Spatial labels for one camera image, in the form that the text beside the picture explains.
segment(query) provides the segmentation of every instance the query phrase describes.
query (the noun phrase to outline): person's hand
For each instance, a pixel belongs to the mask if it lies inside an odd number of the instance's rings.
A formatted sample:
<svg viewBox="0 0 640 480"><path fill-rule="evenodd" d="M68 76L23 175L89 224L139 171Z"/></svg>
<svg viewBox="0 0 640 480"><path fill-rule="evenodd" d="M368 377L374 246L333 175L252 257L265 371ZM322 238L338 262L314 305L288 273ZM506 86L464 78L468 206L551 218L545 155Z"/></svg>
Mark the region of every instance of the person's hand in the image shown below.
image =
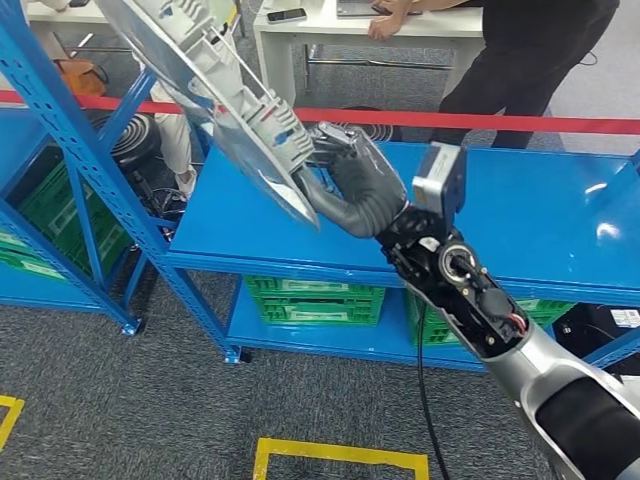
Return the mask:
<svg viewBox="0 0 640 480"><path fill-rule="evenodd" d="M369 24L369 37L374 40L386 40L400 31L402 19L396 15L374 18Z"/></svg>

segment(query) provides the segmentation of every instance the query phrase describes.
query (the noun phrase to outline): black pants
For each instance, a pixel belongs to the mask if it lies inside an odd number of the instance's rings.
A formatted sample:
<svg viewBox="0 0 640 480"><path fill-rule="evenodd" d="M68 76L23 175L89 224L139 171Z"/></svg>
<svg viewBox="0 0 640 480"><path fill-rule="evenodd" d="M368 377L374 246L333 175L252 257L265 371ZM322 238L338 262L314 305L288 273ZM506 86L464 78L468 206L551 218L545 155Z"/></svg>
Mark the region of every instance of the black pants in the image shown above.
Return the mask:
<svg viewBox="0 0 640 480"><path fill-rule="evenodd" d="M521 6L527 3L508 1ZM557 5L563 1L566 0L550 3ZM615 13L615 8L593 9L569 17L547 8L531 15L539 30L528 32L528 25L525 24L518 31L518 25L509 20L509 15L496 21L487 18L495 14L488 8L485 9L484 21L485 48L457 87L442 100L438 111L493 115L504 109L505 115L541 116L553 92L571 68L595 46ZM510 25L510 29L503 33L501 25ZM431 140L460 145L468 132L435 129ZM532 135L532 132L500 131L493 146L526 148Z"/></svg>

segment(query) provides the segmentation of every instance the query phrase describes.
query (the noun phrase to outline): plastic part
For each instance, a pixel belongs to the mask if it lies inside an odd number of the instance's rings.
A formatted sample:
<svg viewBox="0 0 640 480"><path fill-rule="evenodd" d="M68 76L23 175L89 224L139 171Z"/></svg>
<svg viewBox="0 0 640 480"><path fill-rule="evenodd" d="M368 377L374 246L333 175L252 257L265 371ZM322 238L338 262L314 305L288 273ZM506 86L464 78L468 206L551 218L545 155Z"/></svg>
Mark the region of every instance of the plastic part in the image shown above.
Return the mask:
<svg viewBox="0 0 640 480"><path fill-rule="evenodd" d="M315 213L291 175L312 152L308 134L289 106L267 91L231 49L220 34L223 21L214 19L206 4L97 3L138 59L229 160L288 213L318 226ZM228 61L229 52L235 64ZM254 95L242 84L237 63L262 91ZM283 140L283 134L288 136Z"/></svg>
<svg viewBox="0 0 640 480"><path fill-rule="evenodd" d="M480 307L489 317L506 317L513 313L513 307L504 290L489 288L480 295Z"/></svg>

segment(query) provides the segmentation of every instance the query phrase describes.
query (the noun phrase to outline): blue shelf surface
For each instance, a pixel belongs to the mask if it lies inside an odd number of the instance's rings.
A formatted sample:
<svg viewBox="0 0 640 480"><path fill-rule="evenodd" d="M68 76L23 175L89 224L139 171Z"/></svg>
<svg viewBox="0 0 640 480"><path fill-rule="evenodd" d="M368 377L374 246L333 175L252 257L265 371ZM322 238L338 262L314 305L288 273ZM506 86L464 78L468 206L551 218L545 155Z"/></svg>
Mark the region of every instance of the blue shelf surface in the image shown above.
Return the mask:
<svg viewBox="0 0 640 480"><path fill-rule="evenodd" d="M426 146L382 144L406 185ZM640 305L640 182L627 157L470 149L456 219L515 296ZM171 243L183 268L400 286L373 240L296 222L212 150Z"/></svg>
<svg viewBox="0 0 640 480"><path fill-rule="evenodd" d="M0 195L10 192L48 138L46 130L29 109L0 108Z"/></svg>
<svg viewBox="0 0 640 480"><path fill-rule="evenodd" d="M100 312L99 305L73 285L22 272L0 263L0 304Z"/></svg>
<svg viewBox="0 0 640 480"><path fill-rule="evenodd" d="M227 339L247 347L337 355L365 360L416 363L402 290L386 293L377 327L288 327L267 325L260 320L251 294L240 287ZM425 366L482 371L475 357L460 345L423 349Z"/></svg>

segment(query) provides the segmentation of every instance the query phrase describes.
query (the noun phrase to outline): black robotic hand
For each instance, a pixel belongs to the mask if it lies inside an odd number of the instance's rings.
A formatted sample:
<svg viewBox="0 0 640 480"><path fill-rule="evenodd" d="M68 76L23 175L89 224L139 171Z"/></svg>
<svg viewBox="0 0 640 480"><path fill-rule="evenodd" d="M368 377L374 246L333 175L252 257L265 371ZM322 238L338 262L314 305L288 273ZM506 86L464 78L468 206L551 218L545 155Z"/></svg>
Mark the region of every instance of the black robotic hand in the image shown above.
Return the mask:
<svg viewBox="0 0 640 480"><path fill-rule="evenodd" d="M323 164L340 196L326 190L309 168L296 172L296 183L315 210L354 237L371 238L393 223L407 204L402 181L362 129L326 123L318 128L329 153Z"/></svg>

